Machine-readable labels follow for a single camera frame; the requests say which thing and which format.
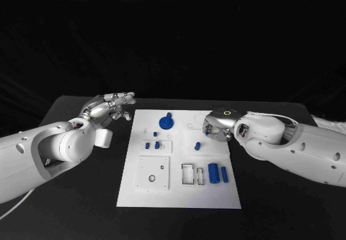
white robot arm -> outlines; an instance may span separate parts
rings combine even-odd
[[[93,146],[108,148],[112,119],[131,115],[134,93],[95,96],[79,116],[0,138],[0,204],[24,194],[73,168],[90,155]]]
[[[289,119],[283,124],[273,116]],[[346,187],[346,135],[266,113],[226,108],[204,118],[203,133],[220,142],[233,138],[246,153],[301,177]]]

black table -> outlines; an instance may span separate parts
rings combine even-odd
[[[89,99],[59,97],[40,125],[76,117]],[[315,126],[298,103],[136,98],[125,109],[134,114],[135,109],[219,106],[279,114]],[[87,159],[37,187],[0,221],[1,240],[346,239],[346,188],[315,183],[253,159],[234,140],[227,145],[240,210],[115,207],[131,127],[132,121],[113,121],[109,148],[95,147]],[[0,214],[21,197],[0,205]]]

cable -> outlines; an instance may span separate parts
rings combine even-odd
[[[0,216],[0,220],[11,213],[11,211],[17,208],[17,206],[21,204],[21,202],[27,199],[28,195],[31,194],[31,192],[34,191],[34,189],[31,189],[27,194],[24,195],[23,199],[18,201],[18,203],[14,205],[14,207],[7,211],[7,213]]]
[[[266,116],[276,116],[276,117],[281,117],[281,118],[286,118],[286,119],[289,119],[294,125],[298,124],[298,122],[296,122],[294,119],[291,119],[289,117],[282,116],[282,115],[269,114],[269,113],[259,113],[259,112],[252,112],[252,111],[247,111],[246,114],[247,114],[247,115],[266,115]]]

oval hole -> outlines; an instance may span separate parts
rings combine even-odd
[[[151,175],[151,176],[148,177],[148,181],[152,182],[154,180],[155,180],[155,176]]]
[[[21,154],[24,153],[24,146],[21,144],[15,145],[15,149]]]
[[[299,150],[299,151],[304,151],[304,150],[305,150],[305,143],[304,143],[304,142],[299,144],[298,150]]]
[[[333,155],[333,160],[334,160],[334,161],[338,161],[338,160],[340,160],[340,153],[338,153],[338,152]]]

dark fabric backdrop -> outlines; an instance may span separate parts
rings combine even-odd
[[[278,2],[1,3],[0,134],[34,128],[60,95],[121,92],[295,102],[344,121],[344,6]]]

